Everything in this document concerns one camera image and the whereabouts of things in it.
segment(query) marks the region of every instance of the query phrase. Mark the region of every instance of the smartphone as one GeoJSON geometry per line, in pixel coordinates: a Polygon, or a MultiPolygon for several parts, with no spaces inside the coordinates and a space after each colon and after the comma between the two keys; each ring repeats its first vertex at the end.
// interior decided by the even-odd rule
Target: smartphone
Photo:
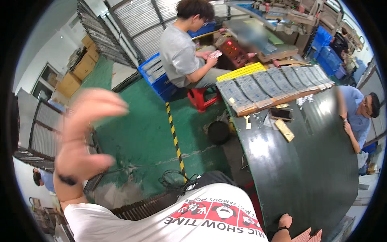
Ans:
{"type": "Polygon", "coordinates": [[[270,108],[272,118],[283,120],[294,120],[293,109],[291,108],[270,108]]]}

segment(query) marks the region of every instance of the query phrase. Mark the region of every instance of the cardboard box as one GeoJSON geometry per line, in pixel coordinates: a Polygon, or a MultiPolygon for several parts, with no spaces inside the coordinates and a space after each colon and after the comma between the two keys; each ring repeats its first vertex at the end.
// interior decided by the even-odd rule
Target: cardboard box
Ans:
{"type": "Polygon", "coordinates": [[[79,87],[79,79],[72,73],[68,72],[63,77],[63,80],[57,83],[56,90],[63,94],[63,96],[70,98],[79,87]]]}
{"type": "Polygon", "coordinates": [[[82,43],[86,46],[86,48],[89,48],[92,44],[94,44],[89,35],[86,35],[82,39],[82,43]]]}
{"type": "Polygon", "coordinates": [[[93,61],[90,55],[85,54],[78,65],[75,66],[73,74],[82,81],[94,69],[95,65],[96,63],[93,61]]]}
{"type": "Polygon", "coordinates": [[[92,44],[89,48],[88,51],[86,52],[86,55],[89,55],[94,62],[97,62],[99,59],[99,54],[95,48],[95,45],[92,44]]]}

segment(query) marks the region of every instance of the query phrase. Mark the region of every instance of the man in blue shirt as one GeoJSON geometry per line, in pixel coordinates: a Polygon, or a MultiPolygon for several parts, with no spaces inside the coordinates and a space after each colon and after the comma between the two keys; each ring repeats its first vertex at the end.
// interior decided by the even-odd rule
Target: man in blue shirt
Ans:
{"type": "Polygon", "coordinates": [[[344,130],[356,154],[359,154],[370,131],[371,118],[379,116],[379,99],[375,93],[364,96],[359,89],[351,86],[339,86],[338,90],[344,130]]]}
{"type": "Polygon", "coordinates": [[[38,186],[45,185],[47,190],[55,193],[54,189],[54,177],[53,174],[49,172],[42,171],[40,169],[34,168],[34,182],[38,186]]]}

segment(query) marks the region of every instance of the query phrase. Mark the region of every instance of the gray t-shirt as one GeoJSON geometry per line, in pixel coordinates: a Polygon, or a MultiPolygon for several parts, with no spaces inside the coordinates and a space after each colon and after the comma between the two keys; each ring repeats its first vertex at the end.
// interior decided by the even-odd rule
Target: gray t-shirt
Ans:
{"type": "Polygon", "coordinates": [[[183,88],[190,84],[185,77],[204,65],[195,56],[196,45],[186,32],[174,25],[168,26],[160,40],[161,63],[169,80],[177,87],[183,88]]]}

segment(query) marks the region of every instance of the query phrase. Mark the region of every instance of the black wrist strap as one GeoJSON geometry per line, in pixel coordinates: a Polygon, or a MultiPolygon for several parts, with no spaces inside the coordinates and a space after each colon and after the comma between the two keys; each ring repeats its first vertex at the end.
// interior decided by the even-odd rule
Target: black wrist strap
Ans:
{"type": "Polygon", "coordinates": [[[289,230],[286,226],[283,226],[283,227],[279,227],[279,228],[278,228],[278,231],[280,231],[280,230],[282,230],[282,229],[287,229],[287,230],[289,230]]]}
{"type": "Polygon", "coordinates": [[[62,176],[62,175],[59,175],[57,174],[59,179],[63,182],[63,183],[66,183],[67,185],[69,186],[74,186],[75,184],[77,184],[76,182],[76,179],[74,179],[73,177],[71,176],[62,176]]]}

